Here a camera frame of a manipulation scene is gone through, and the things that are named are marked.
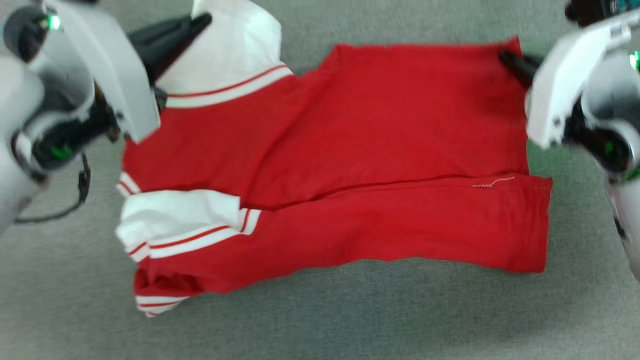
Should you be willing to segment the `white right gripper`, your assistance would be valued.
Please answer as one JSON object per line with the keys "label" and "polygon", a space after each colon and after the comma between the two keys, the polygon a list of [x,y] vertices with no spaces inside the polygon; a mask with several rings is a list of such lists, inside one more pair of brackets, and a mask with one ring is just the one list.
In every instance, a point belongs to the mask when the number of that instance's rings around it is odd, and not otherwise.
{"label": "white right gripper", "polygon": [[629,43],[639,27],[640,12],[594,23],[559,38],[546,58],[501,50],[499,59],[526,95],[526,134],[543,150],[562,142],[565,120],[598,66],[610,51]]}

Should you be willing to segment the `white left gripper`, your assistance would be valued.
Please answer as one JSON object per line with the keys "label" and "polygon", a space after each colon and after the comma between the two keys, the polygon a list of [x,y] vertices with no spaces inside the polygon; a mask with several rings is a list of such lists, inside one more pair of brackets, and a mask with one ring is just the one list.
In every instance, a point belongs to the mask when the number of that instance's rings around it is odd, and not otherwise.
{"label": "white left gripper", "polygon": [[[46,0],[116,115],[119,128],[141,142],[160,125],[152,85],[213,21],[210,13],[153,23],[128,35],[102,7]],[[146,68],[140,59],[146,59]]]}

